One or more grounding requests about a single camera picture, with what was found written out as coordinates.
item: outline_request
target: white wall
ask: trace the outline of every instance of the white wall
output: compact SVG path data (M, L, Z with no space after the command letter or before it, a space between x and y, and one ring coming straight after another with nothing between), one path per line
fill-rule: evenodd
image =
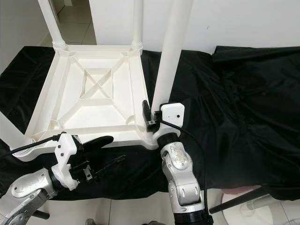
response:
M47 33L38 0L0 0L0 73L22 47L38 46Z
M143 45L161 51L171 0L144 0ZM133 0L90 0L98 45L130 45ZM300 45L300 0L194 0L184 49Z

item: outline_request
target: white bracket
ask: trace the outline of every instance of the white bracket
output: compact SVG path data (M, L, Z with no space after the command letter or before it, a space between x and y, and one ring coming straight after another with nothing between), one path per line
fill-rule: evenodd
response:
M183 125L183 117L184 117L184 105L181 103L173 103L173 104L166 104L161 106L160 108L162 112L162 119L163 121L172 123L178 127L182 127ZM180 131L172 128L166 124L160 123L159 130L154 133L153 140L157 141L157 139L165 134L168 133L176 133L177 136L180 135Z
M52 172L62 186L69 188L70 191L74 190L79 184L78 181L72 178L69 171L71 165L68 164L70 156L75 155L76 152L77 147L72 136L66 133L61 134L54 151L58 164L52 166Z

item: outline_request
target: black cable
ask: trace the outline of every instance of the black cable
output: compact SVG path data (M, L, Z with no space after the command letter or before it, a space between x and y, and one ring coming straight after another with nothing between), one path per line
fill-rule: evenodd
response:
M9 155L15 154L15 153L17 153L17 152L20 152L20 151L23 151L23 150L26 150L26 149L29 149L29 148L38 146L38 145L43 144L43 143L46 143L46 142L48 142L48 141L58 141L59 138L60 138L60 135L54 135L54 136L52 136L52 137L48 137L48 138L46 138L46 139L43 139L43 140L41 140L41 141L39 141L39 142L35 142L35 143L32 143L32 144L25 145L25 146L23 146L23 147L20 147L20 148L17 148L17 149L15 149L15 150L12 150L12 151L10 151L10 152L4 154L3 156L0 156L0 159L4 158L4 157L6 157L6 156L9 156Z
M204 197L204 206L205 206L206 214L209 215L209 210L208 210L208 205L207 205L206 166L205 166L205 160L204 160L204 152L203 152L203 149L202 149L202 146L201 146L200 142L190 132L182 129L181 127L178 127L178 126L176 126L172 123L166 122L164 120L159 120L159 122L187 134L188 136L190 136L197 143L197 145L200 149L200 152L202 154L202 159L203 159L203 182L204 182L204 184L203 184L203 191L204 191L203 195L204 196L203 197Z

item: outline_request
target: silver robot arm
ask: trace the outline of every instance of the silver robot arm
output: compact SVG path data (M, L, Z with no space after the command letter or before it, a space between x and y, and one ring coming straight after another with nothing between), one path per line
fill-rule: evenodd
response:
M58 141L54 151L58 164L49 170L43 168L26 174L9 187L6 194L0 198L0 225L25 225L29 218L48 199L55 197L60 190L65 188L73 190L80 181L97 182L99 180L101 173L90 169L89 161L84 153L100 149L113 142L113 137L100 137L82 145L78 136L63 132L55 136L55 140ZM71 168L68 164L69 158L78 151L82 154L83 162L78 162L78 165ZM125 156L118 157L105 168L124 159Z
M153 132L153 139L161 148L162 168L168 180L175 224L212 225L212 216L205 208L199 183L193 174L193 160L179 140L178 128L183 125L184 105L161 105L160 110L155 112L154 119L151 118L147 101L142 105L147 131Z
M0 198L0 225L24 225L48 199L57 195L47 169L18 178Z

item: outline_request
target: tiled floor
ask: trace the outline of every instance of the tiled floor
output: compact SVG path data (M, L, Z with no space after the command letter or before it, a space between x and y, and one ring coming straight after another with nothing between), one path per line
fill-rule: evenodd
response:
M60 33L68 45L96 45L88 0L77 0L74 6L65 6L58 18ZM50 35L43 40L41 46L52 47Z
M221 197L219 189L208 190L209 208L219 204ZM131 200L102 198L68 202L47 201L40 210L49 212L50 218L42 220L31 217L29 225L84 225L87 218L94 219L98 225L141 225L152 220L174 225L168 193L160 192L148 198ZM271 205L270 210L273 225L300 225L300 200L277 203ZM222 212L213 214L213 218L214 225L226 225Z

